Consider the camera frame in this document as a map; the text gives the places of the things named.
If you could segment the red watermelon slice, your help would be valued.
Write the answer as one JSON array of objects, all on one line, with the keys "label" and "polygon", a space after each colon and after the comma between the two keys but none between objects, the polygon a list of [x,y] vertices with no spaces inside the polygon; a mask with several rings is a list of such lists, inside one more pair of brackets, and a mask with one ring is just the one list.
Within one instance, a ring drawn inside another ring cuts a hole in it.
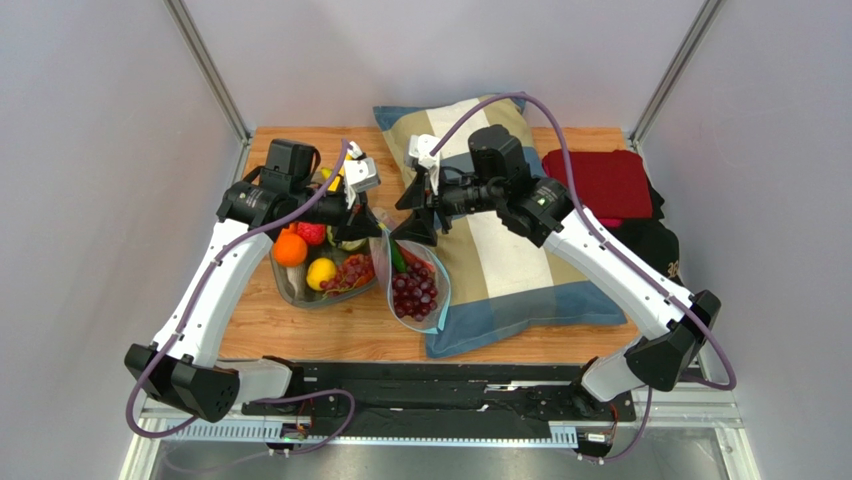
[{"label": "red watermelon slice", "polygon": [[434,263],[427,256],[416,254],[404,247],[400,247],[399,251],[402,257],[404,258],[407,266],[414,267],[416,264],[419,264],[420,268],[426,268],[430,271],[435,271]]}]

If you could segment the green chili pepper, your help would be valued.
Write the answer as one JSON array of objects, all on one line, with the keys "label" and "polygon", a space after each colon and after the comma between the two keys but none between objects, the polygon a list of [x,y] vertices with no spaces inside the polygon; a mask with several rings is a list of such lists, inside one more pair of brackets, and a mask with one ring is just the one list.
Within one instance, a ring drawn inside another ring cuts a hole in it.
[{"label": "green chili pepper", "polygon": [[402,255],[399,245],[396,241],[390,240],[389,247],[391,251],[391,263],[396,273],[406,273],[407,272],[407,262],[405,257]]}]

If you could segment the clear zip top bag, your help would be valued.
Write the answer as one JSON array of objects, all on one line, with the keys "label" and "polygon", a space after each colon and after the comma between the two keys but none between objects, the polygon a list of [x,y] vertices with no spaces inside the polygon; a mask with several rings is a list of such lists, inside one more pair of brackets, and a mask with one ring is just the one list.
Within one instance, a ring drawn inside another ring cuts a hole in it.
[{"label": "clear zip top bag", "polygon": [[395,221],[383,209],[373,210],[380,236],[369,240],[379,290],[391,315],[410,330],[436,335],[444,329],[451,297],[449,275],[421,244],[391,237]]}]

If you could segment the dark red grape bunch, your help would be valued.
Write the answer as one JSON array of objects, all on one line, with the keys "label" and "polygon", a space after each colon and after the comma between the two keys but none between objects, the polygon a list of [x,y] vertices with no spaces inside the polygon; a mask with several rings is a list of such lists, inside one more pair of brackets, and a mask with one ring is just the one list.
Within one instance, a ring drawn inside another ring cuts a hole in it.
[{"label": "dark red grape bunch", "polygon": [[391,277],[392,308],[398,318],[424,323],[438,307],[438,294],[435,272],[419,264],[408,266],[406,273],[394,271]]}]

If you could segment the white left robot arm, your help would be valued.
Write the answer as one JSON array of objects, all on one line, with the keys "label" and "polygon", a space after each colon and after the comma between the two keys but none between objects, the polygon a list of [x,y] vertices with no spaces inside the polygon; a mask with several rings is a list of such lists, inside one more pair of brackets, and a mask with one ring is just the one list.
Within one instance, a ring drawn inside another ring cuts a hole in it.
[{"label": "white left robot arm", "polygon": [[315,182],[318,149],[271,142],[265,164],[229,187],[216,211],[208,248],[187,291],[147,344],[133,344],[124,365],[135,378],[126,406],[129,425],[139,393],[193,420],[218,422],[235,406],[284,396],[293,365],[275,357],[221,360],[221,342],[248,281],[284,228],[306,221],[330,227],[335,239],[378,237],[367,205],[379,186],[374,159],[343,141],[328,179]]}]

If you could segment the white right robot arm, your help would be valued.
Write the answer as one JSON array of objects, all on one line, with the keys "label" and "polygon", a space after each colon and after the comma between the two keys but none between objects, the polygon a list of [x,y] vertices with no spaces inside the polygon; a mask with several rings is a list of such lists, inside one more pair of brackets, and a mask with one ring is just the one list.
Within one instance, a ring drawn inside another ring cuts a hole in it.
[{"label": "white right robot arm", "polygon": [[669,392],[709,339],[721,308],[708,290],[692,293],[659,274],[593,216],[573,204],[558,180],[532,173],[522,144],[501,126],[468,140],[473,170],[457,180],[441,168],[439,140],[410,137],[404,163],[415,173],[396,207],[410,216],[391,236],[434,246],[451,218],[493,211],[509,231],[571,264],[634,322],[638,337],[590,360],[574,381],[577,396],[603,403],[643,386]]}]

